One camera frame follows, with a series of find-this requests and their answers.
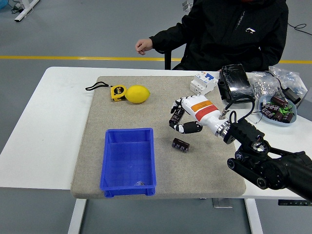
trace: felt mat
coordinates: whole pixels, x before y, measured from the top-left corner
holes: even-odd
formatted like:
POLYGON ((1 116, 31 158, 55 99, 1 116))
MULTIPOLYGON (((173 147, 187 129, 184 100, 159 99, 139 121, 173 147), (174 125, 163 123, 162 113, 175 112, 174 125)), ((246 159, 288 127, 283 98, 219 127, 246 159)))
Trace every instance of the felt mat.
MULTIPOLYGON (((105 131, 123 128, 153 128, 156 167, 156 194, 115 196, 115 198, 211 198, 238 197, 246 190, 244 179, 230 170, 227 159, 234 157, 234 144, 227 145, 214 136, 208 127, 200 133, 181 134, 169 127, 173 102, 190 96, 190 82, 194 77, 99 77, 110 85, 129 88, 140 84, 147 87, 150 97, 143 103, 111 100, 110 88, 94 90, 85 125, 71 193, 76 198, 105 198, 99 188, 105 131), (187 153, 171 146, 174 138, 190 144, 187 153)), ((206 94, 222 110, 218 87, 206 94)), ((185 113, 180 123, 194 121, 185 113)))

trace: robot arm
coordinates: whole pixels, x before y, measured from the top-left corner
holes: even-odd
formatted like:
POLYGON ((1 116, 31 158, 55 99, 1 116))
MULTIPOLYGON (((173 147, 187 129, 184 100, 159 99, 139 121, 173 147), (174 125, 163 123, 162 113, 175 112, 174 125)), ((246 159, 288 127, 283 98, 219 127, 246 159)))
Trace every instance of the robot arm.
POLYGON ((185 130, 185 125, 196 123, 201 127, 209 127, 215 136, 223 138, 227 144, 238 140, 241 146, 235 157, 228 159, 230 169, 261 189, 288 188, 312 201, 312 160, 305 152, 291 153, 272 148, 263 139, 264 133, 245 120, 247 115, 237 122, 231 121, 231 115, 230 120, 225 118, 227 108, 221 114, 203 95, 183 97, 173 104, 171 112, 174 115, 170 126, 181 133, 199 132, 185 130), (196 121, 179 124, 184 111, 196 121), (281 157, 272 159, 268 156, 269 152, 281 157))

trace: person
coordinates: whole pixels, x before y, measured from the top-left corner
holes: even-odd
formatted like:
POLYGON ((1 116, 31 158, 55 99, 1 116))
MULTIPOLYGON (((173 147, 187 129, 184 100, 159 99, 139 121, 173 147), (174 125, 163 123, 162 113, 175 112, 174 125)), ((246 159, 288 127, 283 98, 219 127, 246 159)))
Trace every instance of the person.
POLYGON ((285 0, 197 0, 181 23, 135 45, 140 55, 183 44, 188 49, 174 70, 218 71, 241 63, 246 72, 276 65, 286 43, 285 0))

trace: lemon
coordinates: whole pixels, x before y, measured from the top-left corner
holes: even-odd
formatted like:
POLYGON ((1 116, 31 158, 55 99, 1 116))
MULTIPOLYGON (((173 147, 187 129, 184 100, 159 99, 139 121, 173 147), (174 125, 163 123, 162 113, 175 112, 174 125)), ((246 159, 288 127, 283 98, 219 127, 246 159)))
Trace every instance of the lemon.
POLYGON ((150 91, 142 85, 132 85, 125 94, 128 101, 133 103, 144 102, 150 96, 150 91))

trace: yellow floor line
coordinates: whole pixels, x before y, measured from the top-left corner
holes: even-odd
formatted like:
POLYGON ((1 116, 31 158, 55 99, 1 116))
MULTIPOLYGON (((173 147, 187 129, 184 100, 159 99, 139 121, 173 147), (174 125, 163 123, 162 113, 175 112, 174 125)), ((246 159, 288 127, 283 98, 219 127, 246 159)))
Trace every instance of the yellow floor line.
MULTIPOLYGON (((164 58, 149 58, 149 57, 79 57, 79 56, 0 56, 0 59, 164 61, 164 58)), ((171 58, 171 61, 181 61, 181 58, 171 58)), ((312 64, 312 60, 281 60, 279 63, 312 64)))

